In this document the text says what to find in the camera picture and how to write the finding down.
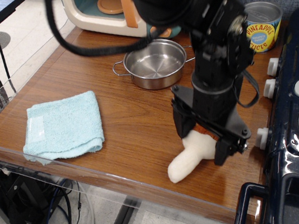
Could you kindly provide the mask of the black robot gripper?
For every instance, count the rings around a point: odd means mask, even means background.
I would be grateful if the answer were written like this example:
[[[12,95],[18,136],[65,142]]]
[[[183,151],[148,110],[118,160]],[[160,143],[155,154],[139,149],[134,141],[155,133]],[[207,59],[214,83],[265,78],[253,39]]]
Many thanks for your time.
[[[231,86],[223,90],[174,85],[171,88],[173,120],[178,136],[183,139],[195,125],[218,137],[214,163],[224,165],[229,156],[247,149],[251,131],[237,111]]]

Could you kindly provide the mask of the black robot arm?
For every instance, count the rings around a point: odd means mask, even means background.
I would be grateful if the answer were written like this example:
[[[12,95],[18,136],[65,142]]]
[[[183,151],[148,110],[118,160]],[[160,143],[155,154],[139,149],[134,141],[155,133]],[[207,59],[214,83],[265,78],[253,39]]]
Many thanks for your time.
[[[82,48],[65,41],[54,21],[52,0],[45,0],[53,35],[68,51],[81,56],[106,56],[145,48],[164,30],[179,26],[190,35],[195,53],[192,87],[174,86],[173,117],[178,135],[200,125],[218,137],[214,162],[244,152],[251,132],[236,107],[243,80],[255,89],[257,81],[247,71],[254,51],[246,35],[245,7],[238,0],[133,0],[140,17],[156,27],[149,36],[127,46]]]

